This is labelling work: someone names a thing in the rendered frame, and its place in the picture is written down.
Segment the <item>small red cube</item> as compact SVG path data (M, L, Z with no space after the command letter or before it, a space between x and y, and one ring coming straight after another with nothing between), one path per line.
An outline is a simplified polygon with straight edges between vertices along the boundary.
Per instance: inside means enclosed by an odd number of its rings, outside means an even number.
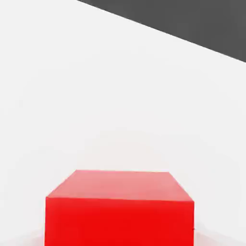
M44 246L194 246L194 207L168 172L77 170L46 197Z

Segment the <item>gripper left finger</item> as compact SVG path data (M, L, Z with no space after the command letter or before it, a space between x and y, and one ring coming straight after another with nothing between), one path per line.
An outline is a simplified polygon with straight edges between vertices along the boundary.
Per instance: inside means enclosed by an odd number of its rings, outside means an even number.
M44 231L35 230L23 235L21 246L44 246Z

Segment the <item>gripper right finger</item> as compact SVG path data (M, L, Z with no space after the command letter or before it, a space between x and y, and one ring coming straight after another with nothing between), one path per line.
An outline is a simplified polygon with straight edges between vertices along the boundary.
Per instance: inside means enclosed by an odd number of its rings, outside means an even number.
M218 246L218 233L206 228L195 228L194 246Z

